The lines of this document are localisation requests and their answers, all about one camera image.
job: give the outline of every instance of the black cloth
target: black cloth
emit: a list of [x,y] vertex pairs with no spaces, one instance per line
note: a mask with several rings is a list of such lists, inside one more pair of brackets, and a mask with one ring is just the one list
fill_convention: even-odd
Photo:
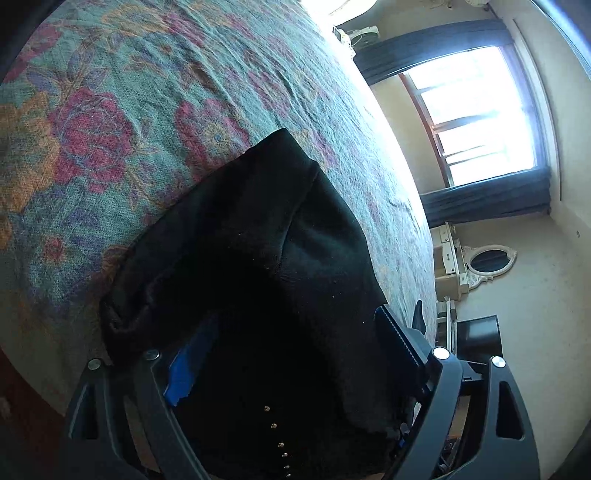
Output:
[[0,80],[27,43],[35,29],[64,0],[18,0],[5,6],[0,20]]
[[583,430],[573,449],[550,477],[550,480],[584,480],[589,478],[591,464],[591,420]]
[[218,316],[176,409],[211,473],[279,478],[289,465],[297,478],[354,478],[384,471],[400,418],[373,325],[384,303],[361,227],[282,129],[139,239],[100,312],[118,365]]

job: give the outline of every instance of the window frame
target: window frame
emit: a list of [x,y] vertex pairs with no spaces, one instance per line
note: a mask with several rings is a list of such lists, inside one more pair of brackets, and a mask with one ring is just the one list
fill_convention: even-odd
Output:
[[[521,59],[514,45],[505,45],[497,48],[500,50],[507,64],[511,77],[513,78],[513,81],[515,82],[515,85],[517,87],[519,98],[522,102],[522,110],[525,113],[527,125],[530,130],[531,138],[533,141],[533,168],[540,165],[546,165],[547,153],[545,151],[545,142],[541,127],[540,113],[538,111],[537,103],[534,99],[529,78],[525,73],[525,68],[521,63]],[[427,109],[427,105],[423,101],[423,97],[421,96],[421,94],[429,90],[432,90],[437,86],[432,86],[424,89],[417,89],[413,82],[413,79],[408,74],[408,72],[402,72],[398,74],[398,77],[402,80],[404,87],[406,88],[408,94],[410,95],[413,101],[415,108],[417,109],[423,126],[425,127],[425,130],[431,142],[431,146],[433,148],[433,152],[435,153],[437,164],[439,165],[439,169],[441,171],[441,176],[443,177],[445,186],[454,187],[455,185],[453,181],[452,172],[449,168],[450,165],[446,161],[446,155],[444,153],[443,145],[441,144],[441,140],[439,138],[438,133],[450,130],[451,128],[470,124],[481,119],[491,118],[493,114],[472,115],[435,125],[433,119],[431,118],[429,110]],[[472,160],[472,158],[467,160],[461,160],[455,162],[454,164],[463,163],[469,160]]]

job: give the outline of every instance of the oval mirror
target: oval mirror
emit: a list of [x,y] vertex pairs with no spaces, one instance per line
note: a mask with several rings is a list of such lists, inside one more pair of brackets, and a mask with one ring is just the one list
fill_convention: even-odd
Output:
[[478,272],[492,273],[502,270],[509,265],[509,262],[507,252],[494,249],[475,255],[470,262],[470,266]]
[[517,251],[505,245],[462,247],[468,286],[476,288],[484,281],[506,273],[515,263]]

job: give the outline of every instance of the window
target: window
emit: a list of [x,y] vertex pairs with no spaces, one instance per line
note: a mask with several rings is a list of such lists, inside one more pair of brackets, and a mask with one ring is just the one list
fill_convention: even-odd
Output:
[[541,158],[534,102],[513,47],[449,55],[402,75],[450,186],[527,170]]

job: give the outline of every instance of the white furniture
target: white furniture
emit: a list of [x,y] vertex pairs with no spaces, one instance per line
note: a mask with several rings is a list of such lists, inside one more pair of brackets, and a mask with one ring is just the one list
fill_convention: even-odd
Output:
[[460,300],[468,293],[468,276],[462,254],[462,246],[455,237],[455,228],[449,223],[431,228],[433,262],[435,266],[435,290],[438,301],[446,297]]
[[[485,269],[485,271],[478,270],[478,257],[487,252],[504,253],[506,256],[506,264],[502,267],[501,264],[492,269],[488,268]],[[468,286],[470,290],[476,288],[483,281],[492,280],[493,278],[508,272],[517,258],[517,250],[505,247],[504,245],[485,245],[478,248],[462,247],[462,254],[464,257],[464,263],[467,266],[466,274],[468,276]]]
[[456,353],[457,334],[456,334],[456,302],[446,299],[437,302],[437,336],[435,344],[444,346],[451,353]]

